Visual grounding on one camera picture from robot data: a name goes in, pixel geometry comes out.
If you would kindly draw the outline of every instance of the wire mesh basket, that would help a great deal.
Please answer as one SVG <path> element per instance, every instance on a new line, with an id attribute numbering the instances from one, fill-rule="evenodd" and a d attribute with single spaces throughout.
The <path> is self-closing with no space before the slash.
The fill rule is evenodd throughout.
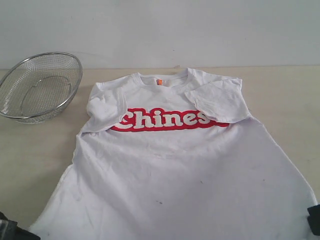
<path id="1" fill-rule="evenodd" d="M 0 115 L 26 124 L 51 119 L 72 101 L 81 78 L 82 65 L 72 54 L 29 57 L 0 80 Z"/>

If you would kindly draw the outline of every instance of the basket rim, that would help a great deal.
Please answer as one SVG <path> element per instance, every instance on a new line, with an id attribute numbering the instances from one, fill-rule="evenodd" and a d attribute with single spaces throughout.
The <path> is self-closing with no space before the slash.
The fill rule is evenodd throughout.
<path id="1" fill-rule="evenodd" d="M 34 58 L 37 58 L 37 57 L 41 57 L 41 56 L 45 56 L 45 55 L 54 55 L 54 54 L 60 54 L 60 55 L 67 55 L 69 57 L 72 57 L 74 58 L 77 63 L 79 64 L 79 71 L 80 71 L 80 75 L 79 75 L 79 78 L 77 79 L 77 82 L 76 82 L 76 85 L 74 86 L 74 89 L 70 92 L 69 96 L 63 101 L 61 102 L 58 106 L 56 106 L 55 108 L 53 109 L 50 109 L 50 110 L 47 110 L 47 111 L 43 111 L 43 112 L 39 112 L 37 114 L 33 114 L 33 115 L 27 115 L 27 116 L 11 116 L 11 115 L 8 115 L 6 113 L 3 113 L 2 111 L 0 111 L 0 116 L 3 116 L 3 117 L 6 117 L 6 118 L 10 118 L 10 119 L 30 119 L 30 118 L 34 118 L 34 117 L 38 117 L 40 115 L 44 115 L 44 114 L 47 114 L 47 113 L 50 113 L 58 108 L 60 108 L 62 105 L 64 105 L 70 98 L 72 98 L 77 90 L 78 90 L 78 87 L 80 85 L 80 82 L 81 82 L 81 79 L 82 79 L 82 76 L 83 76 L 83 67 L 82 67 L 82 64 L 79 60 L 79 58 L 77 58 L 75 55 L 73 54 L 70 54 L 70 53 L 67 53 L 67 52 L 62 52 L 62 51 L 52 51 L 52 52 L 45 52 L 45 53 L 40 53 L 40 54 L 37 54 L 37 55 L 33 55 L 33 56 L 30 56 L 22 61 L 20 61 L 18 64 L 16 64 L 13 68 L 11 68 L 4 76 L 3 78 L 1 78 L 0 80 L 0 87 L 1 85 L 4 83 L 4 81 L 6 80 L 6 78 L 16 69 L 18 68 L 21 64 L 25 63 L 26 61 L 29 61 L 31 59 L 34 59 Z"/>

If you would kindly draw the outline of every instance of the printed logo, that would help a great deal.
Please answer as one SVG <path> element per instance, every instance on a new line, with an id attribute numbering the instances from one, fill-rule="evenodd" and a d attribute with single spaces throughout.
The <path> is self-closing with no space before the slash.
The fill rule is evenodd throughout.
<path id="1" fill-rule="evenodd" d="M 198 110 L 165 111 L 154 108 L 147 112 L 144 108 L 128 108 L 122 121 L 111 127 L 119 132 L 171 131 L 183 129 L 228 127 L 229 123 L 210 120 Z"/>

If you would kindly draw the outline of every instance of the short sleeve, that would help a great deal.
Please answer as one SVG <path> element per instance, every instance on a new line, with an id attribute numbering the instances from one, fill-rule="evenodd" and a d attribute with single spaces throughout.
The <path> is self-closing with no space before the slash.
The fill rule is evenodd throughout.
<path id="1" fill-rule="evenodd" d="M 86 106 L 90 119 L 81 129 L 81 133 L 105 131 L 121 122 L 127 110 L 125 95 L 121 87 L 112 90 L 100 90 L 95 85 Z"/>
<path id="2" fill-rule="evenodd" d="M 220 123 L 236 123 L 251 116 L 241 93 L 242 80 L 211 81 L 185 93 L 199 111 Z"/>

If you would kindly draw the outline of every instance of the neckline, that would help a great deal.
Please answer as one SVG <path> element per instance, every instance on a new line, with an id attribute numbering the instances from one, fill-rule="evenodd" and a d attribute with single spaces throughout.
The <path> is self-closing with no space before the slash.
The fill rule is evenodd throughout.
<path id="1" fill-rule="evenodd" d="M 173 80 L 185 78 L 186 80 L 182 84 L 174 86 L 163 86 L 156 84 L 145 84 L 142 78 L 157 78 L 162 80 Z M 133 74 L 133 79 L 135 83 L 142 88 L 151 90 L 151 91 L 166 91 L 166 92 L 179 92 L 182 91 L 193 79 L 194 79 L 194 70 L 192 68 L 186 68 L 183 71 L 173 74 L 173 75 L 163 75 L 163 74 L 149 74 L 143 75 L 140 72 Z"/>

